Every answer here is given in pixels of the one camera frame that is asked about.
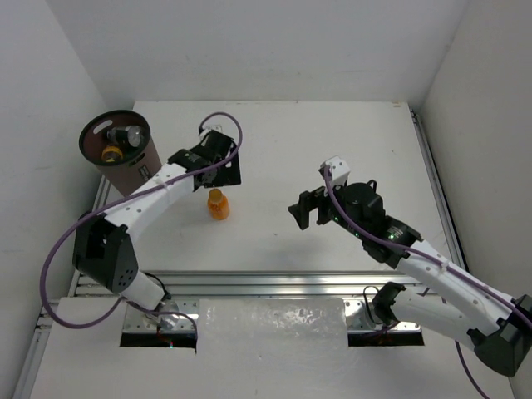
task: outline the bucket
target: bucket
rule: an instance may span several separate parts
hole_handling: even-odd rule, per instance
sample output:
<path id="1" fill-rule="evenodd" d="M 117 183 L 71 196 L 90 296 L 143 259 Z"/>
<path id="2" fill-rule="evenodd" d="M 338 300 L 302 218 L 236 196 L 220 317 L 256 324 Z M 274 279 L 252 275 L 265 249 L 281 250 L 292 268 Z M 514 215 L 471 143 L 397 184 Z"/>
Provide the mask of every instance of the bucket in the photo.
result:
<path id="1" fill-rule="evenodd" d="M 102 153 L 109 149 L 107 132 L 113 127 L 139 126 L 140 144 L 127 150 L 117 150 L 121 159 L 105 162 Z M 161 168 L 157 149 L 151 139 L 150 125 L 134 111 L 118 110 L 102 114 L 90 121 L 80 135 L 80 151 L 89 162 L 124 196 L 133 193 Z"/>

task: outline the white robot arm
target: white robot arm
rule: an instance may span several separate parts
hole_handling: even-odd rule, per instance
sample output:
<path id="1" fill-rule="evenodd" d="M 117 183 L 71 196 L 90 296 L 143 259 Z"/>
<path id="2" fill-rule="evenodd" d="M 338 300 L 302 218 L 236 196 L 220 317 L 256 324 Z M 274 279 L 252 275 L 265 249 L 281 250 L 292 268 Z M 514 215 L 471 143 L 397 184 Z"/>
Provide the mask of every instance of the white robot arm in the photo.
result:
<path id="1" fill-rule="evenodd" d="M 196 147 L 172 155 L 168 163 L 131 196 L 160 185 L 163 189 L 99 214 L 76 231 L 76 268 L 148 311 L 160 310 L 165 292 L 139 270 L 133 243 L 175 201 L 199 187 L 239 185 L 241 182 L 239 157 L 235 152 L 238 148 L 233 139 L 216 130 L 209 130 L 202 137 Z M 200 173 L 229 155 L 232 157 L 229 166 L 213 167 Z"/>
<path id="2" fill-rule="evenodd" d="M 320 169 L 325 187 L 305 191 L 288 208 L 300 229 L 318 209 L 318 224 L 334 221 L 362 241 L 377 262 L 407 274 L 439 293 L 446 302 L 422 297 L 397 283 L 387 283 L 371 307 L 355 315 L 374 328 L 374 317 L 389 325 L 418 323 L 464 344 L 489 368 L 512 377 L 532 346 L 532 298 L 512 298 L 468 274 L 400 220 L 386 215 L 377 182 L 347 183 L 349 167 L 334 157 Z"/>

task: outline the white table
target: white table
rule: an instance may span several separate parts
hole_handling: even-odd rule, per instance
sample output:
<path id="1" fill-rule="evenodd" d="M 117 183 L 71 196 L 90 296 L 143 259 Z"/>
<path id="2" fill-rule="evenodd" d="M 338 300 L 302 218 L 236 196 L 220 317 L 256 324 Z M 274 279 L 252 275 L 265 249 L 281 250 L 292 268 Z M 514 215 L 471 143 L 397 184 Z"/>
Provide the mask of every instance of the white table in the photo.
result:
<path id="1" fill-rule="evenodd" d="M 137 102 L 134 110 L 149 121 L 163 160 L 197 144 L 197 125 L 212 111 L 233 114 L 244 128 L 243 184 L 224 189 L 230 218 L 213 221 L 205 206 L 207 193 L 200 190 L 169 209 L 136 245 L 141 268 L 162 271 L 170 279 L 166 281 L 192 282 L 186 294 L 196 290 L 199 295 L 198 355 L 187 349 L 119 347 L 125 311 L 121 306 L 90 330 L 52 327 L 33 399 L 477 397 L 454 343 L 426 329 L 424 347 L 347 348 L 343 306 L 334 298 L 345 300 L 370 282 L 380 285 L 404 277 L 372 261 L 360 243 L 336 225 L 311 225 L 301 232 L 287 211 L 300 192 L 323 183 L 317 172 L 320 163 L 340 155 L 351 166 L 350 181 L 375 179 L 387 212 L 448 254 L 406 104 Z M 235 133 L 222 118 L 211 123 L 222 125 L 226 134 Z M 111 189 L 106 200 L 117 197 Z M 226 283 L 213 283 L 221 278 Z M 278 287 L 261 291 L 264 278 Z M 212 285 L 194 285 L 206 279 Z M 106 293 L 91 286 L 88 278 L 79 282 L 71 293 Z M 173 293 L 186 288 L 177 283 Z M 272 308 L 283 314 L 285 307 L 298 302 L 256 298 L 268 289 L 274 297 L 312 297 L 301 306 L 322 315 L 315 328 L 280 328 L 270 322 Z M 204 294 L 223 298 L 204 299 Z M 113 301 L 64 298 L 59 313 L 86 321 Z M 472 354 L 465 356 L 492 397 L 512 397 L 507 378 Z"/>
<path id="2" fill-rule="evenodd" d="M 340 155 L 350 181 L 377 181 L 389 214 L 447 254 L 446 238 L 407 104 L 352 102 L 137 102 L 162 160 L 198 143 L 199 122 L 227 111 L 244 128 L 243 184 L 223 189 L 231 215 L 210 218 L 207 190 L 181 200 L 136 243 L 146 270 L 332 272 L 389 270 L 335 224 L 300 231 L 287 208 L 323 185 L 318 167 Z M 232 122 L 213 125 L 236 137 Z M 118 198 L 115 190 L 111 199 Z"/>

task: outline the purple cable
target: purple cable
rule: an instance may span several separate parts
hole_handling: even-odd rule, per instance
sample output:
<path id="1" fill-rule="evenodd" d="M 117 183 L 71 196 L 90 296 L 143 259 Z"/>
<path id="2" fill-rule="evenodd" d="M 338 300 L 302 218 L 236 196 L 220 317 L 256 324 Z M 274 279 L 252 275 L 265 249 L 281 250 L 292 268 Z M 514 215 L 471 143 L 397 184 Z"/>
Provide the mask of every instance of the purple cable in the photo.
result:
<path id="1" fill-rule="evenodd" d="M 353 228 L 357 233 L 360 235 L 363 235 L 367 239 L 370 239 L 371 241 L 384 245 L 385 247 L 388 247 L 390 249 L 400 249 L 401 251 L 406 251 L 411 254 L 415 254 L 418 256 L 421 256 L 425 259 L 430 260 L 432 263 L 442 267 L 443 262 L 441 262 L 439 259 L 434 258 L 433 256 L 430 256 L 429 254 L 425 254 L 424 252 L 420 251 L 419 249 L 414 249 L 407 247 L 406 245 L 400 245 L 396 243 L 391 243 L 389 241 L 385 241 L 383 239 L 379 239 L 378 237 L 374 236 L 371 233 L 368 233 L 366 230 L 364 230 L 362 227 L 360 227 L 358 224 L 353 222 L 349 216 L 346 214 L 346 212 L 342 209 L 342 206 L 340 206 L 340 203 L 338 202 L 336 195 L 334 194 L 333 188 L 331 186 L 331 175 L 330 175 L 330 166 L 325 166 L 325 171 L 323 173 L 323 179 L 325 180 L 325 186 L 327 187 L 327 193 L 329 197 L 331 198 L 332 204 L 334 205 L 334 208 L 336 208 L 336 211 L 343 217 L 343 219 L 349 224 L 351 228 Z M 494 293 L 490 290 L 489 287 L 482 285 L 481 283 L 477 283 L 474 279 L 459 273 L 458 271 L 454 270 L 453 268 L 447 268 L 447 271 L 450 274 L 453 274 L 460 280 L 468 283 L 469 285 L 472 285 L 475 288 L 478 288 L 480 291 L 483 291 L 490 295 L 492 298 L 495 298 L 499 303 L 502 303 L 505 305 L 508 309 L 512 311 L 512 313 L 516 314 L 523 323 L 526 324 L 526 326 L 532 330 L 532 321 L 530 321 L 513 303 L 510 301 L 507 301 L 506 299 L 502 298 L 498 293 Z"/>
<path id="2" fill-rule="evenodd" d="M 484 391 L 482 391 L 482 388 L 480 388 L 479 384 L 476 383 L 475 378 L 473 378 L 473 376 L 471 375 L 471 371 L 469 370 L 466 364 L 466 360 L 464 359 L 464 354 L 462 353 L 462 348 L 460 347 L 460 344 L 457 341 L 455 341 L 455 345 L 456 345 L 456 351 L 458 352 L 458 358 L 460 359 L 460 363 L 462 364 L 462 367 L 464 368 L 465 374 L 469 378 L 469 381 L 471 382 L 473 387 L 475 387 L 476 391 L 479 392 L 479 394 L 484 399 L 490 399 L 490 397 L 488 397 L 484 393 Z"/>
<path id="3" fill-rule="evenodd" d="M 193 172 L 189 172 L 189 173 L 185 173 L 184 175 L 177 176 L 177 177 L 175 177 L 173 179 L 170 179 L 170 180 L 166 181 L 165 185 L 172 185 L 176 181 L 186 179 L 187 177 L 191 177 L 191 176 L 194 176 L 194 175 L 198 175 L 200 173 L 205 173 L 205 172 L 209 172 L 209 171 L 214 170 L 214 169 L 218 169 L 220 166 L 228 164 L 237 155 L 237 153 L 238 153 L 238 151 L 240 149 L 240 146 L 242 145 L 242 140 L 244 138 L 244 134 L 242 133 L 242 126 L 240 126 L 240 123 L 236 120 L 236 118 L 234 118 L 234 116 L 228 114 L 227 112 L 221 112 L 221 111 L 220 112 L 214 112 L 214 113 L 210 114 L 209 116 L 205 117 L 205 119 L 203 119 L 201 121 L 201 123 L 199 124 L 199 131 L 201 132 L 203 130 L 203 125 L 205 124 L 205 122 L 208 121 L 210 118 L 212 118 L 214 116 L 225 116 L 225 117 L 229 118 L 236 125 L 236 127 L 237 127 L 237 129 L 239 131 L 239 142 L 237 143 L 236 148 L 233 150 L 233 152 L 231 152 L 231 154 L 229 154 L 229 156 L 226 159 L 221 160 L 220 162 L 217 162 L 216 164 L 213 164 L 211 166 L 207 166 L 207 167 L 205 167 L 203 169 L 195 170 Z M 115 311 L 115 309 L 118 307 L 118 305 L 120 304 L 120 302 L 122 300 L 122 298 L 119 298 L 116 301 L 116 303 L 111 307 L 111 309 L 109 309 L 109 311 L 107 313 L 105 313 L 100 318 L 98 318 L 98 319 L 96 319 L 96 320 L 94 320 L 92 322 L 89 322 L 89 323 L 83 323 L 83 324 L 69 323 L 66 320 L 63 320 L 62 318 L 60 318 L 54 312 L 54 310 L 52 309 L 52 306 L 48 302 L 48 297 L 47 297 L 47 274 L 48 274 L 48 269 L 50 268 L 50 265 L 52 263 L 53 257 L 55 256 L 57 250 L 61 247 L 61 245 L 80 226 L 82 226 L 84 223 L 86 223 L 88 220 L 94 218 L 98 214 L 100 214 L 102 212 L 105 212 L 106 210 L 108 210 L 110 208 L 114 208 L 117 205 L 121 205 L 121 204 L 124 204 L 125 202 L 137 199 L 137 198 L 142 197 L 144 195 L 148 195 L 148 194 L 154 193 L 157 190 L 164 189 L 165 185 L 157 185 L 156 187 L 153 187 L 151 189 L 144 190 L 144 191 L 141 191 L 139 193 L 135 193 L 135 194 L 130 195 L 128 197 L 125 197 L 125 198 L 119 199 L 117 201 L 111 202 L 110 204 L 107 204 L 107 205 L 105 205 L 105 206 L 103 206 L 103 207 L 101 207 L 101 208 L 99 208 L 99 209 L 97 209 L 95 211 L 90 212 L 89 214 L 86 214 L 81 219 L 79 219 L 77 222 L 75 222 L 65 233 L 63 233 L 63 235 L 59 238 L 59 240 L 52 246 L 52 249 L 50 249 L 50 253 L 48 254 L 47 258 L 45 259 L 44 264 L 42 265 L 41 278 L 39 280 L 39 293 L 41 294 L 42 306 L 46 309 L 47 313 L 50 315 L 50 317 L 53 319 L 54 322 L 62 325 L 63 327 L 66 327 L 66 328 L 82 329 L 82 328 L 93 327 L 93 326 L 96 326 L 98 323 L 101 323 L 102 321 L 104 321 L 106 318 L 108 318 Z"/>

